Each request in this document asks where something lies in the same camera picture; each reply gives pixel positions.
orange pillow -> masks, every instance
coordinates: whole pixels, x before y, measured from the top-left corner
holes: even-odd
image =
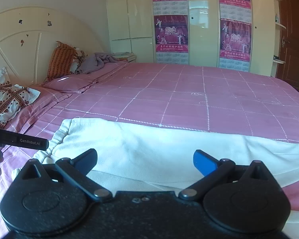
[[[55,78],[70,74],[70,67],[73,62],[76,49],[63,44],[60,41],[57,41],[57,43],[58,46],[53,51],[45,82],[50,82]]]

wooden door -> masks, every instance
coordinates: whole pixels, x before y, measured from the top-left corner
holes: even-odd
[[[277,78],[287,82],[299,92],[299,0],[282,0],[279,3],[281,28],[280,59]]]

headboard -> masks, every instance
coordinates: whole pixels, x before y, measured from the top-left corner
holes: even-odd
[[[0,12],[0,69],[6,67],[13,84],[42,83],[56,41],[103,51],[89,27],[70,14],[41,7]]]

book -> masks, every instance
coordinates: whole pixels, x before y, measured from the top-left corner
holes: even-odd
[[[131,52],[123,52],[123,53],[113,53],[111,56],[117,58],[119,61],[128,61],[131,62],[136,59],[136,55]]]

white patterned pillow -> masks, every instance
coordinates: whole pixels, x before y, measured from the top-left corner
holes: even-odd
[[[13,119],[25,106],[33,103],[40,92],[19,85],[10,85],[10,78],[6,69],[0,70],[0,129]]]
[[[75,73],[77,68],[80,67],[82,62],[84,62],[85,58],[88,56],[88,54],[85,53],[83,50],[81,50],[79,48],[75,48],[75,49],[76,49],[76,52],[73,56],[73,61],[72,61],[71,67],[70,67],[70,73]]]

